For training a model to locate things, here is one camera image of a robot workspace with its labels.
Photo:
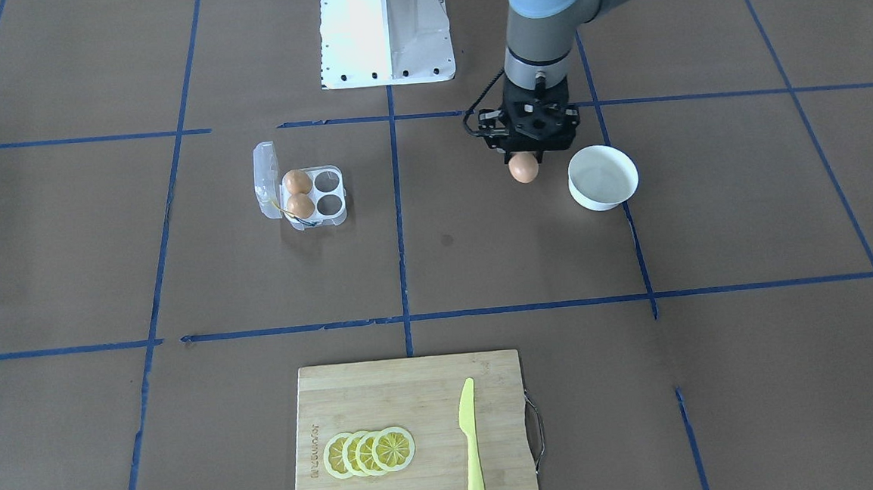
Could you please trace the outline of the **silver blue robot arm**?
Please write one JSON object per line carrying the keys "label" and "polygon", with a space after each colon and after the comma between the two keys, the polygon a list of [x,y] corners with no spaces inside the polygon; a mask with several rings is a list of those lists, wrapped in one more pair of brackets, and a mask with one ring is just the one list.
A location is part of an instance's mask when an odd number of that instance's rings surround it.
{"label": "silver blue robot arm", "polygon": [[567,82],[574,37],[580,26],[632,0],[508,0],[502,83],[498,108],[470,106],[463,116],[468,135],[503,155],[505,163],[531,153],[541,161],[569,150],[580,115]]}

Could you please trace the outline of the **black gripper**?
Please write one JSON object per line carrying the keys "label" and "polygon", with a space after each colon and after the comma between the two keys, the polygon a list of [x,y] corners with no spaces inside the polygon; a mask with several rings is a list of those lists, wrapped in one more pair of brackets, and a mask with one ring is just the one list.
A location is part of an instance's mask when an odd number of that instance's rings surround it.
{"label": "black gripper", "polygon": [[570,103],[568,79],[557,85],[534,90],[504,82],[499,108],[477,113],[479,138],[506,154],[532,153],[541,163],[546,152],[569,150],[580,123],[578,107]]}

